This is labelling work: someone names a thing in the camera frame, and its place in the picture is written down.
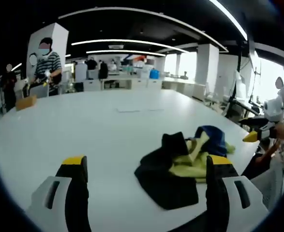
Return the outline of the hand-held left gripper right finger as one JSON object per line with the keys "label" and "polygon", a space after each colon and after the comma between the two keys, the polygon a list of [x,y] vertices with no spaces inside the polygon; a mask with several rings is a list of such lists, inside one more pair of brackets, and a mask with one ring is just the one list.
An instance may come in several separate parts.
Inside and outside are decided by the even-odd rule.
{"label": "hand-held left gripper right finger", "polygon": [[225,157],[208,155],[206,231],[251,232],[268,215],[262,193]]}

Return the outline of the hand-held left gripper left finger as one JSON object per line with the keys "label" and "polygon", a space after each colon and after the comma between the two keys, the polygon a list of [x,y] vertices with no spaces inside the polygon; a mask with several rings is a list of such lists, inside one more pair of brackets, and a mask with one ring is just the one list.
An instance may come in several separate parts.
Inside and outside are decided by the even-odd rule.
{"label": "hand-held left gripper left finger", "polygon": [[31,196],[28,218],[43,232],[90,232],[87,157],[65,159]]}

